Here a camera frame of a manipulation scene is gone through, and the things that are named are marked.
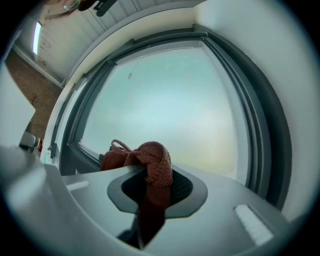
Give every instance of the knitted cloth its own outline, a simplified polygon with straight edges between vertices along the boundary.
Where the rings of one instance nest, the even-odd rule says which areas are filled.
[[[115,146],[118,143],[123,149]],[[171,158],[166,148],[155,141],[131,150],[123,142],[114,139],[112,150],[104,155],[100,170],[107,171],[134,164],[147,167],[146,194],[139,207],[138,219],[143,245],[146,245],[165,222],[165,210],[170,206],[170,186],[173,183]]]

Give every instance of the brown wall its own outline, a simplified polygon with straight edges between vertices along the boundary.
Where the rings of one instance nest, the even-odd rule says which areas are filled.
[[[5,63],[14,81],[35,108],[31,119],[31,133],[43,139],[61,89],[39,74],[13,50]]]

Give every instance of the window frame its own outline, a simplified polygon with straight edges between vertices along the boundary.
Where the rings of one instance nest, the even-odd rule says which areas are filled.
[[[239,95],[250,148],[245,186],[282,209],[289,188],[292,149],[280,100],[265,75],[244,52],[225,38],[198,25],[152,34],[139,40],[132,39],[100,62],[68,118],[59,161],[61,175],[100,170],[103,155],[94,157],[79,142],[95,99],[113,68],[139,58],[141,51],[152,52],[155,47],[165,49],[169,43],[190,41],[201,42],[211,51],[228,73]]]

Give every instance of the window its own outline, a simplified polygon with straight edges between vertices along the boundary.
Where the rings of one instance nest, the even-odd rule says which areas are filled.
[[[259,68],[224,38],[194,26],[131,40],[79,90],[62,175],[99,171],[113,139],[132,149],[158,141],[172,162],[236,179],[282,207],[291,169],[282,107]]]

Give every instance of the dish cloth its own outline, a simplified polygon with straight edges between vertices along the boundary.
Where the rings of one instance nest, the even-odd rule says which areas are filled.
[[[170,186],[173,183],[170,154],[155,141],[131,150],[123,142],[114,139],[111,148],[104,155],[101,171],[139,163],[147,167],[146,194],[138,211],[139,236],[144,247],[165,223],[165,210],[170,206]]]

